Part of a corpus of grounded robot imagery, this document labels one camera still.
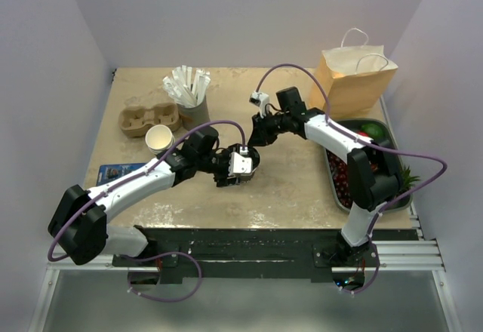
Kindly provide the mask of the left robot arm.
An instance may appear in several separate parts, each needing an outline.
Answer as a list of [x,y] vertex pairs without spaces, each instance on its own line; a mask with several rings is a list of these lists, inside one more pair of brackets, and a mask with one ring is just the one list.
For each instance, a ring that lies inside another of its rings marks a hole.
[[103,186],[68,188],[48,226],[54,246],[61,246],[76,265],[101,254],[116,254],[140,266],[151,264],[157,241],[138,226],[111,226],[121,212],[154,193],[189,180],[199,171],[213,174],[219,187],[238,184],[254,163],[245,141],[222,152],[214,148],[218,133],[211,123],[192,129],[168,150],[141,168]]

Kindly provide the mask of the black paper coffee cup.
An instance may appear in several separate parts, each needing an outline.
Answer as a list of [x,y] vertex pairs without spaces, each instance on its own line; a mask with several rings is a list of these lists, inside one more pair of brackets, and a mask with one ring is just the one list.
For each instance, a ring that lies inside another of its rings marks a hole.
[[230,159],[229,174],[237,184],[251,180],[260,164],[260,154],[252,146],[235,147]]

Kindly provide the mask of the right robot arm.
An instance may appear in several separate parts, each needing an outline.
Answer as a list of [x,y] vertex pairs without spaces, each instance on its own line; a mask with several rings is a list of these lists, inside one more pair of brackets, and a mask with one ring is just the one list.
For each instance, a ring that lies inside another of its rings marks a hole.
[[362,257],[376,212],[395,197],[403,186],[398,158],[390,149],[380,151],[369,137],[363,137],[331,121],[323,111],[307,109],[296,87],[276,93],[280,110],[271,113],[269,95],[253,92],[249,102],[259,108],[252,117],[253,130],[248,144],[273,144],[279,134],[291,132],[332,152],[346,164],[346,180],[352,207],[341,230],[345,241],[336,248],[338,261],[354,266]]

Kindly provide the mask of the cardboard cup carrier top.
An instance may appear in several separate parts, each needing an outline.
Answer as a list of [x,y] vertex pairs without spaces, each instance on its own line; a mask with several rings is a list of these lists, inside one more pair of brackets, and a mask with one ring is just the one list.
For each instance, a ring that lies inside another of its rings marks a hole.
[[156,125],[167,126],[171,131],[181,127],[182,121],[175,103],[159,103],[150,108],[129,106],[118,117],[119,128],[129,138],[143,137]]

